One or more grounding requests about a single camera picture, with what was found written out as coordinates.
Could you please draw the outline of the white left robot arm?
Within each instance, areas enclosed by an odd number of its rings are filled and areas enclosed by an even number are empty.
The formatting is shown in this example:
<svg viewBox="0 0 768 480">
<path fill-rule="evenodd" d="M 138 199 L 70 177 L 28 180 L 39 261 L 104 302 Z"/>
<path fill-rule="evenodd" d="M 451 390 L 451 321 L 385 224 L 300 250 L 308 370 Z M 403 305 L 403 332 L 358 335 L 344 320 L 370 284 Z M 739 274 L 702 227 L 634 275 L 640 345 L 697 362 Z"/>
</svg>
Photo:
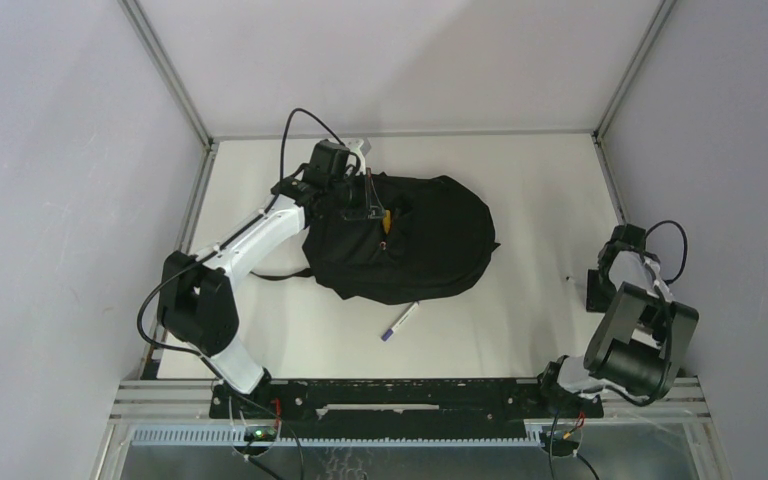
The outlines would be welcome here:
<svg viewBox="0 0 768 480">
<path fill-rule="evenodd" d="M 180 341 L 180 350 L 202 359 L 234 392 L 234 404 L 250 417 L 271 407 L 268 371 L 247 350 L 240 328 L 235 290 L 269 253 L 301 233 L 322 202 L 346 191 L 363 199 L 358 218 L 382 214 L 371 192 L 358 194 L 356 178 L 371 183 L 368 140 L 354 138 L 314 145 L 308 162 L 279 180 L 262 206 L 219 241 L 195 254 L 175 251 L 163 265 L 158 298 L 160 325 Z"/>
</svg>

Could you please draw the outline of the purple marker pen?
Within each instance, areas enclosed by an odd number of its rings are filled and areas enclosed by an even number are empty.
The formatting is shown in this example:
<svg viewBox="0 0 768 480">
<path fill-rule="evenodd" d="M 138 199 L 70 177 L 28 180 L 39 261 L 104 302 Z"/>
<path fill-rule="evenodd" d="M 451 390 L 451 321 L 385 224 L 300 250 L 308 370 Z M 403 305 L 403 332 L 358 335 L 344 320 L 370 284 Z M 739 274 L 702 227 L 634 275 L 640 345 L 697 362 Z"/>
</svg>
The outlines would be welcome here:
<svg viewBox="0 0 768 480">
<path fill-rule="evenodd" d="M 380 340 L 382 342 L 387 342 L 398 331 L 398 329 L 406 322 L 406 320 L 416 311 L 419 305 L 420 305 L 419 301 L 412 302 L 397 317 L 397 319 L 382 333 L 382 335 L 380 336 Z"/>
</svg>

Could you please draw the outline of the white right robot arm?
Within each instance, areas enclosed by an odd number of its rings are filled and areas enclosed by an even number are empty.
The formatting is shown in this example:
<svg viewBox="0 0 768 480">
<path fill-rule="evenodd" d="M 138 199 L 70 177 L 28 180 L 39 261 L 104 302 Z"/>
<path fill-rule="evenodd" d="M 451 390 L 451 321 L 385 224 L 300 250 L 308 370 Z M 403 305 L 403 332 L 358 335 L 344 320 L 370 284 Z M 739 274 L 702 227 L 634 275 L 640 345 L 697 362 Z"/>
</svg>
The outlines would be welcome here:
<svg viewBox="0 0 768 480">
<path fill-rule="evenodd" d="M 609 391 L 645 407 L 663 398 L 679 376 L 696 331 L 698 310 L 678 301 L 650 230 L 616 226 L 588 270 L 585 309 L 602 319 L 584 354 L 548 363 L 538 377 L 538 402 L 552 416 Z"/>
</svg>

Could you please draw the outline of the black backpack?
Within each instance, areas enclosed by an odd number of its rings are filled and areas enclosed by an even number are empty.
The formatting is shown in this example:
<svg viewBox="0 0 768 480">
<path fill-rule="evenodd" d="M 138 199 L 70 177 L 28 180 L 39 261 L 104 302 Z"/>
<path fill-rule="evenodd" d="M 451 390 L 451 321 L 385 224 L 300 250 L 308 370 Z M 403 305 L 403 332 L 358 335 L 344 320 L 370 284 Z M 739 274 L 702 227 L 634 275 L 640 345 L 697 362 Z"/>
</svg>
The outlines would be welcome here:
<svg viewBox="0 0 768 480">
<path fill-rule="evenodd" d="M 449 176 L 428 179 L 374 174 L 392 212 L 382 220 L 312 219 L 302 251 L 312 278 L 340 298 L 385 305 L 447 298 L 472 288 L 499 244 L 489 207 Z"/>
</svg>

